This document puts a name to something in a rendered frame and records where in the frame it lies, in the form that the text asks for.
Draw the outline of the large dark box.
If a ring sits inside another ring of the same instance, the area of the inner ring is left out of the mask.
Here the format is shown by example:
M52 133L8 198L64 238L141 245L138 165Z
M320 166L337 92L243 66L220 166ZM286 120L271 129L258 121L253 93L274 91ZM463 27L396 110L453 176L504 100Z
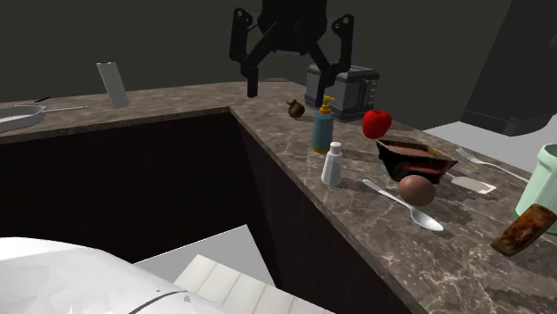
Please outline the large dark box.
M461 121L506 136L557 114L557 0L511 0Z

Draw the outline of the dark brown angular bowl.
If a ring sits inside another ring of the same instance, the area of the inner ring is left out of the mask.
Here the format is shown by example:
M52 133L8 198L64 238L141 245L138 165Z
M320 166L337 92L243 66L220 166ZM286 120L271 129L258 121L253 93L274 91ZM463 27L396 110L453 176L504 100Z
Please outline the dark brown angular bowl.
M430 145L386 139L376 139L375 142L378 158L396 182L410 175L418 175L436 185L458 162Z

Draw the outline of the dark olive round fruit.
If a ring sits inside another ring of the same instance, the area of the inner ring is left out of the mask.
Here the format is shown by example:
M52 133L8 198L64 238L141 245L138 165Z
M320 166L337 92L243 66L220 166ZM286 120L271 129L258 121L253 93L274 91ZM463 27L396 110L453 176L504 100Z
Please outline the dark olive round fruit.
M305 108L301 103L297 102L296 99L287 101L287 105L288 105L287 112L291 118L298 119L304 115Z

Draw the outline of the brown bread stick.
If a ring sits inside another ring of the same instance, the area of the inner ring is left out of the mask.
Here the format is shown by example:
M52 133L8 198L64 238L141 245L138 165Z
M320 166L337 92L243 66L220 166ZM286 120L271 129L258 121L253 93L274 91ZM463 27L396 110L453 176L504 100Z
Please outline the brown bread stick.
M555 222L557 214L533 203L490 246L511 257L534 243Z

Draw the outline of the white salt shaker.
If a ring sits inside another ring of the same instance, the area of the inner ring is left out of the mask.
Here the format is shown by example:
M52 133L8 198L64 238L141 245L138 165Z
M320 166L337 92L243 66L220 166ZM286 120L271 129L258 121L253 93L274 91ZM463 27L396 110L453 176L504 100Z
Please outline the white salt shaker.
M321 181L329 186L337 186L341 182L342 166L342 144L332 142L322 169Z

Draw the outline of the grey upright slab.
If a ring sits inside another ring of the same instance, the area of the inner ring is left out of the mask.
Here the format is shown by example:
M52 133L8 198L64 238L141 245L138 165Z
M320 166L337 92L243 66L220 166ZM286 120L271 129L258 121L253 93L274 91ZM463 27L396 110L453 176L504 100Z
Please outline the grey upright slab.
M128 106L129 99L127 98L117 64L115 62L98 62L96 66L112 106L116 109Z

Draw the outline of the silver fork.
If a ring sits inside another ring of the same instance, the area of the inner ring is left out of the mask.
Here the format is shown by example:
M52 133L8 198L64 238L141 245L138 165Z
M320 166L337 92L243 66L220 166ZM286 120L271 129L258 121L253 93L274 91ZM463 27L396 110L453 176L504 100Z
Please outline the silver fork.
M475 156L471 155L470 153L466 152L465 150L463 150L461 147L457 148L455 151L470 162L473 162L473 163L479 164L479 165L487 165L487 166L490 166L490 167L494 167L494 168L499 169L499 170L501 170L501 171L503 171L503 172L505 172L505 173L523 181L523 182L526 182L526 183L529 182L528 179L526 179L524 177L521 177L521 176L519 176L519 175L517 175L517 174L515 174L515 173L513 173L513 172L511 172L511 171L509 171L505 168L502 168L502 167L500 167L496 164L486 162L486 161L482 161L482 160L478 159L477 157L475 157Z

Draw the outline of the grey toaster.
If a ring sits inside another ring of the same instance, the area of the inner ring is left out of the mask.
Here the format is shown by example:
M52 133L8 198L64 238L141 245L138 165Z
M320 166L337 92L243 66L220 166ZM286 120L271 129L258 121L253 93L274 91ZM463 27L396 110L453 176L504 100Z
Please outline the grey toaster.
M337 120L358 120L374 109L375 94L380 76L375 69L352 65L348 72L341 72L324 95L335 98L329 103Z

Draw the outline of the grey frying pan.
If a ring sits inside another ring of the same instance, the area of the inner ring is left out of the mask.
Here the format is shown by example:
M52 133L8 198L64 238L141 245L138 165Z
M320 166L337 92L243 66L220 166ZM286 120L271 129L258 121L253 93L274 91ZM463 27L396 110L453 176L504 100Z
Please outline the grey frying pan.
M26 104L0 108L0 133L38 124L48 113L86 109L86 106L48 110L44 105Z

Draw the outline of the grey flat rectangular piece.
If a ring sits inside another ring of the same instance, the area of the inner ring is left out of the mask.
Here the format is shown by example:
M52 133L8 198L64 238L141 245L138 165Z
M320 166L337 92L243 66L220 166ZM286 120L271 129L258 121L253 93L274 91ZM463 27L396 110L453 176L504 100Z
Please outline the grey flat rectangular piece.
M489 194L496 189L496 186L489 185L485 182L478 181L473 178L465 176L455 176L447 173L447 176L451 179L451 182L457 186L468 188L469 190L475 191L479 194Z

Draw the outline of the dark kitchen counter cabinet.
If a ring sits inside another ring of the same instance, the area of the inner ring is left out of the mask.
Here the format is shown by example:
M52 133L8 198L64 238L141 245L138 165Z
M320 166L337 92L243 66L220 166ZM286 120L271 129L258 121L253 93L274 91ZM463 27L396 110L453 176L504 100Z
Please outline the dark kitchen counter cabinet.
M230 112L0 144L0 236L137 262L243 225L287 292L336 314L411 314Z

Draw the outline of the red apple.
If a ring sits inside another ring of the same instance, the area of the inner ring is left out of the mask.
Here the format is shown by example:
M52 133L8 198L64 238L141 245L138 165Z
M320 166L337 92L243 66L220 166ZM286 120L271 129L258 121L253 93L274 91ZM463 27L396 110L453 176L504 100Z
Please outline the red apple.
M362 132L370 139L381 138L390 129L392 118L389 113L380 110L371 110L364 114L362 119Z

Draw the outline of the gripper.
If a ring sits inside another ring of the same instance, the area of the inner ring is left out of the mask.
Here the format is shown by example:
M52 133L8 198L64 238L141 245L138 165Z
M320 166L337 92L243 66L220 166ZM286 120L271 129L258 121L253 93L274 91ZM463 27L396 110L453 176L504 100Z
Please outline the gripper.
M341 41L337 63L329 63L317 41L327 28L327 0L262 0L257 18L263 34L253 50L246 51L254 17L243 8L233 12L229 59L240 64L241 74L247 79L247 96L258 95L259 63L272 52L309 53L320 70L316 98L335 84L336 76L348 72L352 63L354 16L345 14L334 20L331 28Z

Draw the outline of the silver spoon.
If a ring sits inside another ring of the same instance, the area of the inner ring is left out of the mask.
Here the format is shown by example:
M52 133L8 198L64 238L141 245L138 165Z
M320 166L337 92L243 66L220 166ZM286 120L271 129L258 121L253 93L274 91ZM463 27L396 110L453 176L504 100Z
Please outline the silver spoon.
M405 206L409 211L410 211L410 215L412 217L412 220L418 224L421 227L424 227L428 230L431 231L443 231L444 227L438 223L436 220L434 220L433 218L431 218L429 215L427 215L426 213L414 208L412 205L410 205L409 203L407 203L406 201L403 201L402 199L397 198L396 196L390 194L389 192L387 192L386 190L384 190L383 188L381 188L380 186L378 186L377 184L375 184L374 182L368 180L368 179L363 179L362 183L364 185L366 185L367 187L370 187L371 189L375 190L376 192L383 194L385 197L396 201L398 203L400 203L401 205Z

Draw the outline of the blue soap dispenser yellow pump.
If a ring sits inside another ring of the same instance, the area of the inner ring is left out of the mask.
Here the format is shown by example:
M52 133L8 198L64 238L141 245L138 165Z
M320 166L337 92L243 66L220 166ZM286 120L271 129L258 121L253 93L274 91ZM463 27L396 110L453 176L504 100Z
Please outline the blue soap dispenser yellow pump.
M329 106L329 102L334 101L333 97L323 96L322 106L314 120L312 149L316 153L327 153L333 137L334 116Z

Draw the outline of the pale green cup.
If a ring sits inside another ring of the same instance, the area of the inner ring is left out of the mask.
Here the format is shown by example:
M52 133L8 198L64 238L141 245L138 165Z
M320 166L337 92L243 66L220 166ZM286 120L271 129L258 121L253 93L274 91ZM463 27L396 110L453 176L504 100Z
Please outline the pale green cup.
M557 215L557 144L544 145L534 172L515 208L520 217L530 205L538 204Z

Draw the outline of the brown egg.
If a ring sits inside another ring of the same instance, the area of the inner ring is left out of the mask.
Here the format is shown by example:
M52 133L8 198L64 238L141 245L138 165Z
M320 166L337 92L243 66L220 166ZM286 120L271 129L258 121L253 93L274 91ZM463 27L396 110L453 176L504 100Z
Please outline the brown egg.
M399 195L413 206L428 205L436 197L436 187L419 175L409 175L400 180Z

